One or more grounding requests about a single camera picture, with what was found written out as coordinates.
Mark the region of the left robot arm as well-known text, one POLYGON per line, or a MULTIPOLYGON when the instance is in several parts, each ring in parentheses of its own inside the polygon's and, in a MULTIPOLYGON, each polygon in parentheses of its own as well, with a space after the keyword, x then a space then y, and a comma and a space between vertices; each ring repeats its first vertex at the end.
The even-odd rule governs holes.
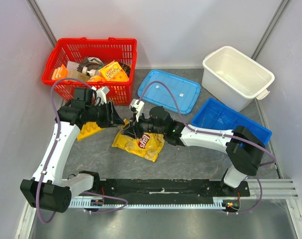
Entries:
POLYGON ((57 111, 43 160, 32 178, 22 180, 20 185, 32 207, 63 213, 74 197, 85 191, 92 196, 101 191, 98 173, 81 171, 67 181, 62 175, 71 147, 86 123, 93 122, 100 128, 124 125, 113 101, 107 100, 108 92, 107 87, 76 88, 73 98, 57 111))

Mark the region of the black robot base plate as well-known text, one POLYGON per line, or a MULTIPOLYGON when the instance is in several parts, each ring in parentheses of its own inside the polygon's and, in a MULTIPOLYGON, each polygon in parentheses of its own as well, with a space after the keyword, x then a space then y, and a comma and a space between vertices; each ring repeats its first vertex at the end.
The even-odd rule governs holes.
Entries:
POLYGON ((101 179, 88 191, 123 198, 130 204, 209 204, 214 197, 250 196, 246 181, 237 189, 227 189, 209 179, 101 179))

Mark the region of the light blue plastic lid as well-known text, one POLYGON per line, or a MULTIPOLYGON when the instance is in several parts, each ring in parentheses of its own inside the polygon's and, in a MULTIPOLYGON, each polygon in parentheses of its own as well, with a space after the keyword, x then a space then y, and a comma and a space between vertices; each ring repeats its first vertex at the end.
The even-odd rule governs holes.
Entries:
POLYGON ((140 84, 138 96, 142 95, 149 83, 155 81, 163 82, 174 98, 163 85, 153 83, 143 96, 144 102, 162 106, 173 112, 180 110, 182 115, 192 111, 201 90, 197 82, 161 70, 151 70, 140 84))

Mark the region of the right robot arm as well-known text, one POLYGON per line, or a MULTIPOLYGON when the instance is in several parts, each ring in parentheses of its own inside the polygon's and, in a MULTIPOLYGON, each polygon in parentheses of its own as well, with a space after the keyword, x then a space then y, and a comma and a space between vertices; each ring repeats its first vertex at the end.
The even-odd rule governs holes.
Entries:
POLYGON ((121 131, 122 135, 141 139, 144 134, 161 134, 173 146, 198 146, 228 155, 232 165, 220 183, 221 193, 233 195, 248 176, 256 176, 264 155, 265 145, 246 127, 234 130, 196 128, 173 120, 163 107, 153 107, 146 118, 141 110, 133 108, 134 116, 121 131))

